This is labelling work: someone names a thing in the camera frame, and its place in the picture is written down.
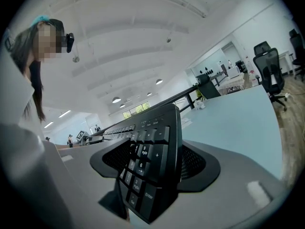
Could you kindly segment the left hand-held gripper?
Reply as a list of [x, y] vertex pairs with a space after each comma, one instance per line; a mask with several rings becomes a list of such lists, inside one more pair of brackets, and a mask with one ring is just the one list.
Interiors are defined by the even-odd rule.
[[99, 142], [102, 142], [103, 136], [91, 136], [89, 135], [86, 131], [80, 131], [77, 136], [76, 140], [78, 141], [80, 146], [87, 146], [87, 145], [92, 145], [96, 144]]

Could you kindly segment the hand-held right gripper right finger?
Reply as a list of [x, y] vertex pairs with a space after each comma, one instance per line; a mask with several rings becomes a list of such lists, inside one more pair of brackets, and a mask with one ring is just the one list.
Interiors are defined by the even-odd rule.
[[[196, 153], [207, 152], [220, 163], [218, 178], [198, 193], [181, 193], [152, 223], [154, 229], [255, 229], [285, 200], [285, 185], [258, 163], [242, 154], [184, 140]], [[271, 198], [262, 206], [249, 192], [257, 181]]]

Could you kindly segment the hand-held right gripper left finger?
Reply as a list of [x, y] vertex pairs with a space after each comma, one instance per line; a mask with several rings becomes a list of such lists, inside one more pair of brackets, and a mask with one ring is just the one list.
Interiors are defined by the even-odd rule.
[[75, 229], [131, 229], [119, 175], [130, 161], [128, 138], [61, 149]]

